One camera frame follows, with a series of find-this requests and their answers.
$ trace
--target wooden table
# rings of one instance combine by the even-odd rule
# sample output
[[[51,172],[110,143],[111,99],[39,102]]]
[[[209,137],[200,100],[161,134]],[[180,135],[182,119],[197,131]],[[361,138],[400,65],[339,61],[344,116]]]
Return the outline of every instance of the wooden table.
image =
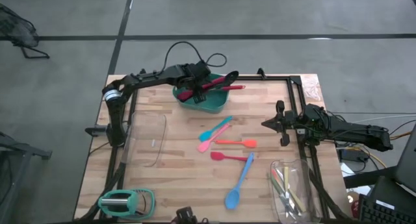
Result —
[[[108,82],[121,79],[123,75],[111,75]],[[318,79],[317,75],[301,75],[302,80]],[[275,221],[271,206],[266,172],[275,160],[291,161],[299,159],[294,131],[289,131],[291,143],[280,146],[280,134],[261,126],[261,122],[276,114],[276,101],[284,100],[286,110],[290,110],[287,85],[281,81],[237,81],[245,85],[244,90],[229,93],[228,102],[219,114],[208,114],[181,108],[172,96],[172,87],[160,85],[139,91],[136,113],[156,113],[166,116],[166,134],[163,149],[157,163],[150,168],[131,164],[125,174],[124,188],[148,188],[155,192],[156,207],[154,216],[148,221],[170,221],[176,210],[191,206],[195,215],[210,221]],[[306,103],[325,106],[317,85],[319,99],[306,97]],[[224,199],[240,177],[244,162],[210,159],[209,151],[201,154],[196,150],[201,132],[211,129],[226,116],[233,116],[232,127],[219,139],[257,140],[255,149],[238,145],[215,145],[212,151],[227,155],[247,156],[255,152],[246,180],[240,191],[240,205],[236,210],[226,210]],[[97,124],[109,122],[107,107],[102,102]],[[107,142],[106,137],[95,138],[92,150]],[[332,143],[322,143],[317,147],[318,160],[324,186],[332,199],[343,212],[350,214],[346,189],[341,175],[337,153]],[[104,147],[88,159],[75,218],[81,217],[101,193],[111,149]],[[145,159],[140,153],[132,155],[133,160]],[[315,194],[316,207],[320,209]]]

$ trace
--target concrete floor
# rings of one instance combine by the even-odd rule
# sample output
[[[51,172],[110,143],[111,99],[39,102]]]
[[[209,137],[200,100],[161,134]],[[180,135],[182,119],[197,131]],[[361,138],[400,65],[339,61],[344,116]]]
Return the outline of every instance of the concrete floor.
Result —
[[[42,36],[117,35],[126,0],[0,0]],[[416,33],[412,0],[134,0],[126,35]],[[172,41],[123,42],[115,74],[159,69]],[[227,55],[214,72],[318,73],[328,110],[348,121],[416,114],[416,39],[192,41],[205,58]],[[50,60],[26,60],[0,42],[0,131],[42,149],[19,194],[14,223],[68,221],[81,185],[115,41],[41,42]],[[168,63],[196,62],[178,46]],[[412,118],[370,121],[394,129]],[[401,132],[411,129],[411,125]],[[406,139],[388,153],[394,166]],[[361,164],[350,164],[359,169]],[[366,171],[374,169],[368,164]]]

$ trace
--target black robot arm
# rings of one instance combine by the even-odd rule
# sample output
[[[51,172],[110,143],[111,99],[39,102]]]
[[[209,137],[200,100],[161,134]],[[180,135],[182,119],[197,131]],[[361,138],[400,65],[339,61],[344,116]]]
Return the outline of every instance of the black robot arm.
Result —
[[[280,144],[290,142],[286,129],[296,129],[307,145],[319,145],[323,140],[362,143],[381,152],[393,149],[388,130],[379,126],[349,123],[338,116],[329,115],[323,107],[308,104],[295,116],[292,110],[284,111],[283,101],[276,103],[276,116],[262,125],[282,133]]]
[[[120,80],[108,84],[102,90],[105,103],[109,109],[110,123],[107,126],[107,138],[111,146],[119,147],[125,143],[127,133],[122,124],[123,110],[131,94],[140,88],[170,84],[177,88],[186,87],[194,93],[196,103],[205,100],[202,84],[211,71],[204,61],[197,64],[170,66],[162,71],[126,75]]]

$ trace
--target blue spoon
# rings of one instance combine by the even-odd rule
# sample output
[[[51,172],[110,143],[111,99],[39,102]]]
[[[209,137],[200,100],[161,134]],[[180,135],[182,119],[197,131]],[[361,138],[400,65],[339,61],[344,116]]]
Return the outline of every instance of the blue spoon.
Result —
[[[250,155],[248,155],[248,159],[246,162],[246,165],[241,173],[241,177],[240,177],[240,181],[239,183],[236,185],[236,187],[234,187],[233,189],[231,189],[231,191],[228,192],[227,197],[226,197],[226,208],[227,209],[235,209],[240,202],[240,187],[241,184],[247,174],[248,169],[250,168],[250,166],[252,165],[254,159],[254,153],[250,153]]]
[[[203,132],[199,137],[200,141],[204,142],[206,140],[209,140],[209,138],[212,136],[212,134],[215,130],[221,128],[222,126],[224,126],[226,123],[228,123],[232,119],[233,119],[233,116],[228,116],[224,120],[222,120],[222,122],[220,124],[218,124],[216,127],[214,127],[213,129],[208,130],[206,132]]]

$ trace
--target green bowl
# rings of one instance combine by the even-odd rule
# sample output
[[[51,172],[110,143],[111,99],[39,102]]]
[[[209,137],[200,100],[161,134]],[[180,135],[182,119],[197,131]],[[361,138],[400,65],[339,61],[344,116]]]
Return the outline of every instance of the green bowl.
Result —
[[[222,77],[222,75],[210,74],[208,79],[212,81],[220,77]],[[174,87],[174,89],[172,90],[172,93],[176,101],[179,103],[179,105],[181,105],[183,108],[201,110],[201,111],[212,113],[212,114],[217,114],[221,112],[221,110],[224,108],[224,105],[227,102],[228,92],[229,92],[229,91],[223,91],[223,90],[205,92],[207,100],[196,104],[193,97],[186,100],[185,102],[182,102],[178,98],[176,98],[176,96],[178,96],[180,93],[184,91],[187,91],[187,89],[186,88],[177,89],[176,87]]]

